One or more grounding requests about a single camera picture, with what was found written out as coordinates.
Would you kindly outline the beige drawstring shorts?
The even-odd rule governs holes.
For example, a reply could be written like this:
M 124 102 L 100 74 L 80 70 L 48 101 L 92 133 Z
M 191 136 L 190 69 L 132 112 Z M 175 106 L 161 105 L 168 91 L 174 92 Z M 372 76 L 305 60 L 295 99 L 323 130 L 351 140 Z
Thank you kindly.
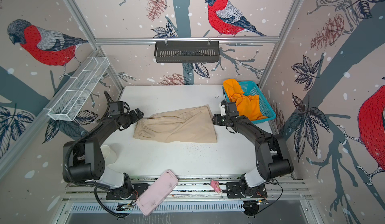
M 217 143 L 217 135 L 208 105 L 153 114 L 141 119 L 134 139 L 161 143 Z

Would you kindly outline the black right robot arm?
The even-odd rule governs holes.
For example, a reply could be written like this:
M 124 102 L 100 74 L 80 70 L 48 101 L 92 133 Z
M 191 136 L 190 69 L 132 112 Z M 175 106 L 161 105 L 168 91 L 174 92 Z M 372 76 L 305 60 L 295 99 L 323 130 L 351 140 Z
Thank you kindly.
M 256 167 L 242 175 L 241 188 L 250 190 L 293 173 L 294 165 L 283 136 L 268 133 L 241 116 L 235 102 L 221 101 L 220 108 L 221 112 L 212 117 L 213 124 L 226 127 L 232 134 L 243 135 L 255 146 Z

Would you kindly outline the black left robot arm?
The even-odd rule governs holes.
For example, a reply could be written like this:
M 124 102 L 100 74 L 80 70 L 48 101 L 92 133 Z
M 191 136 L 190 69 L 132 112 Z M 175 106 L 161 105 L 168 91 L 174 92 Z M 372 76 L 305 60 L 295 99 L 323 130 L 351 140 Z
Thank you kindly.
M 98 125 L 76 141 L 63 146 L 63 179 L 78 186 L 94 186 L 106 173 L 101 145 L 115 131 L 123 131 L 144 117 L 140 109 L 131 110 L 128 103 L 108 103 Z

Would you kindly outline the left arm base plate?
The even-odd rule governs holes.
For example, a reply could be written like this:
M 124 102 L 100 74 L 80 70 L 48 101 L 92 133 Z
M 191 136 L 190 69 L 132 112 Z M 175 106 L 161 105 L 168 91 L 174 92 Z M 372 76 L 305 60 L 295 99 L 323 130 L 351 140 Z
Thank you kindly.
M 128 186 L 111 189 L 107 192 L 106 199 L 109 201 L 136 200 L 149 187 L 148 183 L 134 183 Z

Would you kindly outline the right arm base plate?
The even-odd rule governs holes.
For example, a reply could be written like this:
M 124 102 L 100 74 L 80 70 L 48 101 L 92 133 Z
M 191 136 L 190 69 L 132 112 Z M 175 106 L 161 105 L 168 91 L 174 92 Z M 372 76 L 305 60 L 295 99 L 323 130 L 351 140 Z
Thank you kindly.
M 249 187 L 245 181 L 227 182 L 223 190 L 229 199 L 266 199 L 265 185 Z

